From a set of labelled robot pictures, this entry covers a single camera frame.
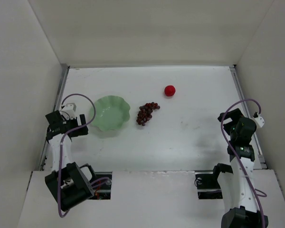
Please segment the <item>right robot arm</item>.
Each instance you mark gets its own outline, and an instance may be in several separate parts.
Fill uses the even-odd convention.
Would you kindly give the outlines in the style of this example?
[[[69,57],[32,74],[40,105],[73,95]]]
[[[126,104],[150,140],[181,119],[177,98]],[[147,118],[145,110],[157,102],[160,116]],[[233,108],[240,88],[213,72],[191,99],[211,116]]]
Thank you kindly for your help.
[[[225,207],[221,227],[266,228],[268,217],[260,208],[253,180],[255,153],[250,142],[257,125],[239,109],[221,113],[218,120],[223,133],[230,136],[227,140],[230,164],[219,163],[213,169]]]

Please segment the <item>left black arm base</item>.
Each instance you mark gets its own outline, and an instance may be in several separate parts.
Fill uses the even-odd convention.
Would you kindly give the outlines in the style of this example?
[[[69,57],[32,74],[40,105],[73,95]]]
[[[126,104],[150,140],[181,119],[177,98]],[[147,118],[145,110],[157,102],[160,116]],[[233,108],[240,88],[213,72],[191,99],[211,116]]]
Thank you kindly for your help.
[[[90,198],[90,200],[109,200],[111,198],[111,187],[112,187],[112,172],[96,172],[94,176],[88,170],[84,170],[85,176],[88,178],[90,182],[97,180],[102,177],[108,177],[110,180],[101,180],[99,182],[94,183],[92,186],[96,186],[93,188],[94,196]]]

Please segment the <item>dark red grape bunch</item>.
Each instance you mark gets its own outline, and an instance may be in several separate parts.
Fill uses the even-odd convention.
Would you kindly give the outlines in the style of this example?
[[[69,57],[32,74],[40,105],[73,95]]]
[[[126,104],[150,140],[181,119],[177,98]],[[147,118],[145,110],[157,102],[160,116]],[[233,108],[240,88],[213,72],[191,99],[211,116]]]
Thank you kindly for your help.
[[[148,121],[152,119],[152,113],[155,110],[159,110],[161,107],[158,103],[151,102],[146,103],[139,107],[139,112],[137,114],[136,122],[140,126],[145,126]]]

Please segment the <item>red fake apple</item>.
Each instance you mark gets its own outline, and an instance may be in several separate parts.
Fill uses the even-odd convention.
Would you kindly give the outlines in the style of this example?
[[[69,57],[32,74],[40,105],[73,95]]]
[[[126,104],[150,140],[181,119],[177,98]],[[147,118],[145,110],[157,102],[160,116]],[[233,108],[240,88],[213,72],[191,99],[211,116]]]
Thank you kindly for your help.
[[[164,94],[167,96],[167,97],[172,97],[174,96],[176,93],[176,89],[173,85],[168,85],[165,87],[164,89]]]

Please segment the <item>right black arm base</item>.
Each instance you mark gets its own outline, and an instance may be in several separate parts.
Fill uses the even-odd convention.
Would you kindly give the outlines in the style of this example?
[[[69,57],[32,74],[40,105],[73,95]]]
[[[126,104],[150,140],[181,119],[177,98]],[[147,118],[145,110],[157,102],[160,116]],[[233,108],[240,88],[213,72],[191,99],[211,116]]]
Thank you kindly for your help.
[[[222,200],[222,191],[218,181],[214,179],[211,171],[195,172],[194,185],[197,188],[198,199],[201,200]]]

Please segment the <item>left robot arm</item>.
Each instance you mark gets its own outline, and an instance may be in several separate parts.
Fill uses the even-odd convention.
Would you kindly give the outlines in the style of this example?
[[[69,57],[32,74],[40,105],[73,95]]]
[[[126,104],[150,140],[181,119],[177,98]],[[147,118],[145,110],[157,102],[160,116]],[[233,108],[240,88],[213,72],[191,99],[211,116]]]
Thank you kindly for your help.
[[[94,196],[90,180],[72,160],[72,138],[88,134],[84,114],[77,118],[65,118],[65,112],[54,111],[46,115],[48,121],[46,141],[52,151],[52,171],[45,183],[58,206],[58,214],[65,217],[69,210]]]

